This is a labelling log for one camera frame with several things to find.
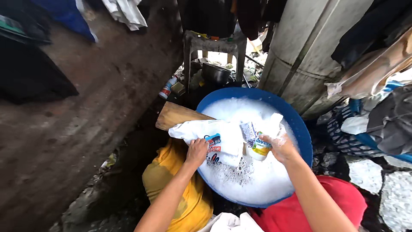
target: concrete wall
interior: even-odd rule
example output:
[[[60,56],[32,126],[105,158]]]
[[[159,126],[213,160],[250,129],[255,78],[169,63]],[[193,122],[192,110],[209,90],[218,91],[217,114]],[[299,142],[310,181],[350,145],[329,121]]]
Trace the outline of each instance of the concrete wall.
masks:
[[[324,83],[339,80],[330,57],[340,38],[373,0],[288,0],[275,29],[259,88],[282,97],[303,118],[319,116],[337,99]]]
[[[80,92],[51,103],[0,101],[0,228],[58,220],[183,61],[177,3],[151,1],[147,33],[88,10],[97,44],[51,24],[42,49]]]

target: soapy hand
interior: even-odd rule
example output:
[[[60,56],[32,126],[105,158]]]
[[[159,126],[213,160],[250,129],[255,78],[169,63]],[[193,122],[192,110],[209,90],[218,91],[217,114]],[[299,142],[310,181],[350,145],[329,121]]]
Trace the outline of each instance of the soapy hand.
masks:
[[[296,150],[295,146],[290,140],[288,134],[284,133],[280,138],[272,139],[268,135],[261,134],[259,138],[262,141],[268,142],[272,145],[272,153],[275,158],[281,162],[283,165],[286,165],[288,161],[299,158],[299,152]]]
[[[187,151],[185,163],[190,164],[197,169],[206,159],[206,153],[209,149],[209,142],[206,139],[196,139],[190,141],[189,150]]]

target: wooden board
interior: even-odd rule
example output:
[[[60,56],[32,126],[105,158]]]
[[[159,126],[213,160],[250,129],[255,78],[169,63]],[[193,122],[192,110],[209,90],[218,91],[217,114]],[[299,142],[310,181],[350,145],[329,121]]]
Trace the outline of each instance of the wooden board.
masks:
[[[172,102],[166,102],[156,121],[156,128],[168,131],[177,124],[193,120],[214,119],[194,110],[179,106]]]

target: black pot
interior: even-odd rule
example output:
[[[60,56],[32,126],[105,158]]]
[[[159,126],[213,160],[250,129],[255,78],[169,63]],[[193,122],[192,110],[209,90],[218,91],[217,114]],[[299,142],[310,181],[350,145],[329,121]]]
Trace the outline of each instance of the black pot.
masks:
[[[214,64],[203,63],[202,77],[217,85],[224,85],[230,77],[230,70]]]

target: foam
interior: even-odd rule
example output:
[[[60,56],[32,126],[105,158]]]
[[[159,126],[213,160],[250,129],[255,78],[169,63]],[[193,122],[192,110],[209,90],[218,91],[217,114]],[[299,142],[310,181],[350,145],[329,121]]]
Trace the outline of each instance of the foam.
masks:
[[[222,99],[210,104],[203,114],[238,124],[252,121],[264,125],[273,113],[279,113],[271,105],[247,98]],[[285,120],[281,124],[297,145],[292,130]],[[264,131],[264,126],[257,128]],[[238,167],[205,161],[200,171],[211,187],[232,201],[247,204],[269,204],[294,192],[285,166],[269,152],[264,161],[243,155]]]

